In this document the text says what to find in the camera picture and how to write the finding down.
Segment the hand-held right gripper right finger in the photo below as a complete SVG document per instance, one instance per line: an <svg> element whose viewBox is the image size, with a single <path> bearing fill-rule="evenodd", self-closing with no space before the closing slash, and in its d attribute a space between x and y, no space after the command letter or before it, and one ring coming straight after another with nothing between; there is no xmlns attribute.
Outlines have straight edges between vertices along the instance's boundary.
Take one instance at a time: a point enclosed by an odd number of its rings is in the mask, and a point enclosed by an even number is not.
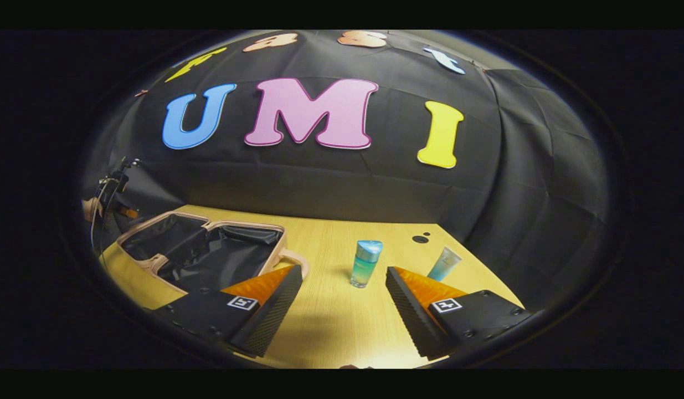
<svg viewBox="0 0 684 399"><path fill-rule="evenodd" d="M422 357L476 357L533 313L490 290L466 293L389 267L385 285Z"/></svg>

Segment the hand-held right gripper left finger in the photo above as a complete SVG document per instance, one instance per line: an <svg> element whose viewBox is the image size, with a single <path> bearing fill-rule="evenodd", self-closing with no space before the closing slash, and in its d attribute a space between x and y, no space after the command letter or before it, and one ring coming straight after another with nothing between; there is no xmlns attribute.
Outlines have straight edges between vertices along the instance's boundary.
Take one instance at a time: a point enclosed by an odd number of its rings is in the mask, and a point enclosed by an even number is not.
<svg viewBox="0 0 684 399"><path fill-rule="evenodd" d="M302 267L290 265L220 291L189 293L152 315L221 349L263 357L302 282Z"/></svg>

